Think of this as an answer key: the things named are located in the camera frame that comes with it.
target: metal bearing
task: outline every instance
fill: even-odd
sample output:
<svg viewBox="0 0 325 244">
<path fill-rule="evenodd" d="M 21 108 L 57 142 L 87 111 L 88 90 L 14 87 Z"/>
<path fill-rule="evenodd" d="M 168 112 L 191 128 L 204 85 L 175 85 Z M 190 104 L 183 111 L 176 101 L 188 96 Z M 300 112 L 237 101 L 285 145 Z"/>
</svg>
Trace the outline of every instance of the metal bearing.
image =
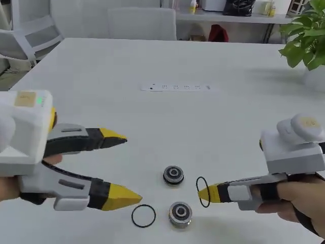
<svg viewBox="0 0 325 244">
<path fill-rule="evenodd" d="M 164 170 L 163 178 L 170 186 L 177 186 L 184 180 L 184 173 L 178 166 L 168 166 Z"/>
<path fill-rule="evenodd" d="M 169 208 L 168 217 L 174 227 L 184 229 L 191 223 L 192 209 L 185 202 L 175 202 Z"/>
</svg>

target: black o-ring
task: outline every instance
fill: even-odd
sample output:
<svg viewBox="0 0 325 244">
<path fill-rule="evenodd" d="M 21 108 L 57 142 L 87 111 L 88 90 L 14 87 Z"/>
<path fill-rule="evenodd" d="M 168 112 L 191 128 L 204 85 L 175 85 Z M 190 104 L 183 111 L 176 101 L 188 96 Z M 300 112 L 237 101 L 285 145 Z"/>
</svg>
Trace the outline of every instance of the black o-ring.
<svg viewBox="0 0 325 244">
<path fill-rule="evenodd" d="M 139 207 L 148 207 L 148 208 L 150 208 L 150 209 L 153 211 L 154 217 L 153 217 L 153 220 L 152 220 L 152 222 L 151 222 L 150 224 L 148 224 L 148 225 L 138 225 L 138 224 L 134 221 L 133 214 L 134 214 L 134 212 L 135 212 Z M 156 221 L 156 211 L 153 209 L 152 206 L 150 206 L 150 205 L 148 205 L 148 204 L 141 204 L 141 205 L 139 205 L 139 206 L 136 206 L 135 209 L 133 209 L 132 214 L 131 214 L 131 219 L 132 219 L 132 223 L 133 223 L 135 226 L 137 226 L 137 227 L 139 227 L 139 228 L 148 228 L 149 226 L 151 226 L 151 225 Z"/>
<path fill-rule="evenodd" d="M 199 178 L 197 178 L 197 191 L 198 191 L 198 192 L 200 191 L 200 190 L 199 190 L 199 186 L 198 186 L 199 179 L 204 180 L 204 183 L 205 183 L 205 185 L 206 185 L 206 187 L 207 187 L 207 190 L 208 190 L 208 199 L 209 199 L 209 201 L 208 201 L 208 205 L 204 205 L 203 202 L 202 202 L 202 199 L 201 199 L 201 198 L 200 198 L 200 203 L 201 203 L 201 205 L 202 205 L 203 207 L 208 208 L 208 207 L 210 206 L 210 202 L 211 202 L 211 195 L 210 195 L 209 186 L 208 186 L 208 183 L 207 183 L 207 181 L 205 180 L 205 178 L 202 177 L 202 176 L 200 176 Z"/>
</svg>

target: bottle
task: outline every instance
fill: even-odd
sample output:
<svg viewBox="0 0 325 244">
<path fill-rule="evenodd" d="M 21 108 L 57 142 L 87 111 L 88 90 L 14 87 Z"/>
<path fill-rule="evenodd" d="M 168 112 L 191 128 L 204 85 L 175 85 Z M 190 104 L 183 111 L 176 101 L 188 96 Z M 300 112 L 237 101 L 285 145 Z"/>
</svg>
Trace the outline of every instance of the bottle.
<svg viewBox="0 0 325 244">
<path fill-rule="evenodd" d="M 197 0 L 192 0 L 191 5 L 189 6 L 189 12 L 195 14 L 197 10 Z"/>
<path fill-rule="evenodd" d="M 273 17 L 275 15 L 275 10 L 276 10 L 275 2 L 272 2 L 272 5 L 271 5 L 270 11 L 269 11 L 270 17 Z"/>
</svg>

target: power outlet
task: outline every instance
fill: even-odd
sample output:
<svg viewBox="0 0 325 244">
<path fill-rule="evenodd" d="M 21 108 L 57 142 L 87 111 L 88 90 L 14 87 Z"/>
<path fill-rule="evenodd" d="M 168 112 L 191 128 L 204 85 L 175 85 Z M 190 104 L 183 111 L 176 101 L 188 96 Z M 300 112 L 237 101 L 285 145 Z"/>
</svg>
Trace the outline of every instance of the power outlet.
<svg viewBox="0 0 325 244">
<path fill-rule="evenodd" d="M 172 84 L 150 84 L 142 85 L 141 90 L 146 92 L 210 92 L 210 85 L 172 85 Z"/>
</svg>

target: white table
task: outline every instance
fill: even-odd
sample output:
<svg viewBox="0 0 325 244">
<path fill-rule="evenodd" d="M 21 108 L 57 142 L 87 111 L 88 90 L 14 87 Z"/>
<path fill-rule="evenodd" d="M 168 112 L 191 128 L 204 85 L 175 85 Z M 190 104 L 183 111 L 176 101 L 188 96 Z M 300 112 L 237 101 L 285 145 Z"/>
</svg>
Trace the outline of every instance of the white table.
<svg viewBox="0 0 325 244">
<path fill-rule="evenodd" d="M 134 206 L 101 212 L 55 212 L 52 201 L 34 206 L 1 203 L 3 243 L 10 244 L 319 244 L 299 224 L 275 215 L 239 211 L 236 204 L 201 207 L 196 178 L 209 184 L 264 175 L 260 130 L 301 111 L 323 113 L 325 96 L 297 81 L 278 45 L 65 39 L 16 86 L 48 89 L 59 122 L 106 127 L 128 136 L 115 148 L 65 156 L 61 167 L 127 186 L 157 211 L 148 229 L 131 222 Z M 211 84 L 210 93 L 151 93 L 146 82 Z M 169 165 L 185 173 L 170 189 L 162 172 Z M 171 227 L 175 201 L 193 209 L 185 231 Z"/>
</svg>

